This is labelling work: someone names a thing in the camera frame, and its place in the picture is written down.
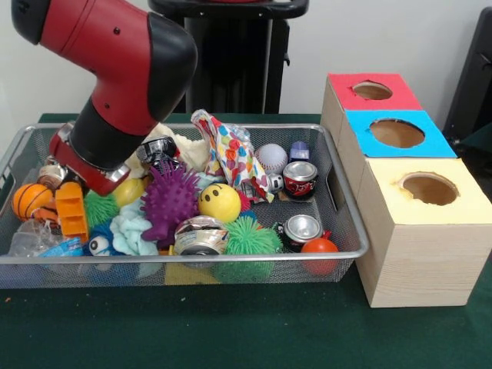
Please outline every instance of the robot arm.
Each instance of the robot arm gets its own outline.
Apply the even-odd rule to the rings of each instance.
[[[127,176],[124,161],[186,92],[198,54],[193,38],[166,18],[124,0],[12,0],[24,38],[95,74],[75,124],[50,152],[99,194]]]

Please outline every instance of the orange plastic toy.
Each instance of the orange plastic toy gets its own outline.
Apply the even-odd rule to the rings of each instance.
[[[32,217],[39,223],[49,224],[50,228],[60,228],[55,198],[46,205],[34,210],[32,212]]]
[[[42,184],[25,184],[12,199],[12,210],[21,221],[27,221],[32,212],[53,199],[51,190]]]
[[[55,200],[63,235],[67,238],[80,237],[82,243],[87,242],[89,232],[80,185],[76,182],[63,184],[56,191]]]

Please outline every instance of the green koosh ball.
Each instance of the green koosh ball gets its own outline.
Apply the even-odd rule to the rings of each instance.
[[[260,228],[253,218],[240,217],[226,224],[229,232],[226,255],[275,254],[281,249],[281,240],[270,228]],[[224,284],[255,283],[268,279],[274,268],[273,261],[220,262],[212,267],[212,273]]]
[[[90,230],[96,225],[110,221],[119,213],[119,208],[116,205],[116,198],[113,194],[99,196],[95,192],[90,191],[85,196],[84,207]]]

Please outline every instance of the wooden box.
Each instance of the wooden box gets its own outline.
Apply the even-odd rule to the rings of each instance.
[[[403,78],[395,74],[329,74],[321,125],[338,147],[346,110],[422,110]]]
[[[425,111],[346,111],[338,153],[355,195],[365,158],[456,158]]]
[[[492,246],[492,205],[460,159],[367,159],[357,203],[373,308],[464,305]]]

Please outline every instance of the yellow square top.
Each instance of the yellow square top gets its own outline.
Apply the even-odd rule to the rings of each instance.
[[[395,224],[492,224],[492,204],[460,159],[367,159]]]

